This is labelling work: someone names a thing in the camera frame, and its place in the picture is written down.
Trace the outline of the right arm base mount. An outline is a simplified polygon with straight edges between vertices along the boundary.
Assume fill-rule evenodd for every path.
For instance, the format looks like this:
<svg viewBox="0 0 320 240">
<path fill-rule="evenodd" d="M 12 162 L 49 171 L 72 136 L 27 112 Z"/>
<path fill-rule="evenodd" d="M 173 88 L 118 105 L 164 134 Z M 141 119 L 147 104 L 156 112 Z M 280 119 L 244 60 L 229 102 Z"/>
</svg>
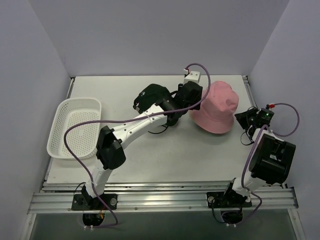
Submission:
<svg viewBox="0 0 320 240">
<path fill-rule="evenodd" d="M 250 198 L 237 193 L 228 194 L 224 191 L 207 192 L 207 206 L 211 209 L 214 219 L 227 226 L 236 226 L 244 219 L 243 209 L 251 208 Z"/>
</svg>

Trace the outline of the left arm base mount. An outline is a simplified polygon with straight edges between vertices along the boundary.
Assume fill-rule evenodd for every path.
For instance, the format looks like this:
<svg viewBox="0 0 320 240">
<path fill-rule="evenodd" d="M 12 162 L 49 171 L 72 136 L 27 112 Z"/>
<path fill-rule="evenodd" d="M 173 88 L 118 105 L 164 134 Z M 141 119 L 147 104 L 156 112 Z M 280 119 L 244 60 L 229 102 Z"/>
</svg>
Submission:
<svg viewBox="0 0 320 240">
<path fill-rule="evenodd" d="M 84 228 L 88 229 L 97 229 L 97 228 L 107 228 L 114 227 L 118 225 L 119 220 L 114 213 L 114 210 L 117 209 L 118 204 L 118 195 L 117 194 L 102 194 L 100 196 L 101 200 L 96 197 L 86 202 L 85 197 L 82 194 L 74 194 L 71 210 L 72 211 L 98 211 L 98 213 L 83 213 L 82 214 L 82 223 Z M 115 220 L 115 223 L 104 224 L 103 222 L 106 219 L 106 211 L 109 211 Z"/>
</svg>

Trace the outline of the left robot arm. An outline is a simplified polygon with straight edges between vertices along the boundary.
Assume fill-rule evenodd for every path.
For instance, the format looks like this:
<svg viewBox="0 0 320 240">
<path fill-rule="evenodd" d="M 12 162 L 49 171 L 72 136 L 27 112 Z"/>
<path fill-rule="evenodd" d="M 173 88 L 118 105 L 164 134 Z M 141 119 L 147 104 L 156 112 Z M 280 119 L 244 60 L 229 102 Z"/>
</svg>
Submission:
<svg viewBox="0 0 320 240">
<path fill-rule="evenodd" d="M 159 126 L 172 127 L 187 108 L 199 110 L 203 88 L 198 83 L 188 81 L 178 85 L 175 92 L 152 83 L 133 101 L 133 108 L 139 113 L 135 121 L 123 123 L 113 128 L 104 126 L 97 140 L 97 161 L 92 172 L 92 180 L 81 189 L 83 204 L 90 210 L 100 206 L 105 184 L 112 170 L 126 160 L 125 148 L 130 143 Z"/>
</svg>

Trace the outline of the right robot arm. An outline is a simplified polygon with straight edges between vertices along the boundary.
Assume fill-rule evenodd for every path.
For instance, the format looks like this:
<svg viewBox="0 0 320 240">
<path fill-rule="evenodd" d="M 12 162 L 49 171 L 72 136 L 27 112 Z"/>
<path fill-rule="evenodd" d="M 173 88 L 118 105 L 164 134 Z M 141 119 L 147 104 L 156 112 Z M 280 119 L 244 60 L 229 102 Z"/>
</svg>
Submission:
<svg viewBox="0 0 320 240">
<path fill-rule="evenodd" d="M 283 135 L 270 129 L 274 116 L 272 109 L 277 105 L 270 103 L 265 108 L 252 106 L 235 115 L 252 147 L 241 177 L 234 178 L 222 193 L 225 205 L 242 206 L 255 190 L 264 185 L 282 184 L 287 179 L 296 145 L 283 140 Z"/>
</svg>

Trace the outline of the pink cap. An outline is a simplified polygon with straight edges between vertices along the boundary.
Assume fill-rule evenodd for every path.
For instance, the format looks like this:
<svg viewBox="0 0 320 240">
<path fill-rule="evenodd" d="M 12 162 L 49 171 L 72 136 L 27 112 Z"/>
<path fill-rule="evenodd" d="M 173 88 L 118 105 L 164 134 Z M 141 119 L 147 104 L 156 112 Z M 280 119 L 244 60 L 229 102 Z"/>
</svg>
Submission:
<svg viewBox="0 0 320 240">
<path fill-rule="evenodd" d="M 234 113 L 239 105 L 239 96 L 224 81 L 210 85 L 208 95 L 200 104 L 200 110 L 191 110 L 191 119 L 203 130 L 212 134 L 226 134 L 234 124 Z"/>
</svg>

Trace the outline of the dark green cap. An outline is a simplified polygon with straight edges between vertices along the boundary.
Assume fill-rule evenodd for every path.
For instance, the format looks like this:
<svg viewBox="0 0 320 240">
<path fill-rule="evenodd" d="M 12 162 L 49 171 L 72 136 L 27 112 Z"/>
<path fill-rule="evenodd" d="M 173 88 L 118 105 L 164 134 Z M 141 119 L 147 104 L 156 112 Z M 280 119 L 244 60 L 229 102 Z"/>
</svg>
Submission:
<svg viewBox="0 0 320 240">
<path fill-rule="evenodd" d="M 143 89 L 133 101 L 133 109 L 139 114 L 148 110 L 153 104 L 164 107 L 162 112 L 180 109 L 181 106 L 172 97 L 178 90 L 170 92 L 166 87 L 152 83 Z"/>
</svg>

